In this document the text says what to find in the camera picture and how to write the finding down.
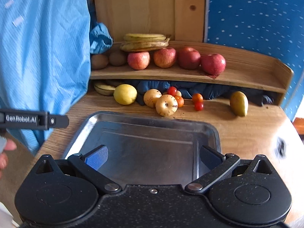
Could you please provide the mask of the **person's left hand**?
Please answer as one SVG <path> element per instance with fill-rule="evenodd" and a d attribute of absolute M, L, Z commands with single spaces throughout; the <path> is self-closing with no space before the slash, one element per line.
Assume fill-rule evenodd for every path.
<path fill-rule="evenodd" d="M 6 151 L 14 151 L 17 148 L 16 143 L 11 139 L 6 139 L 1 136 L 1 148 L 3 149 L 0 154 L 0 170 L 2 171 L 7 167 L 9 163 L 8 155 Z"/>

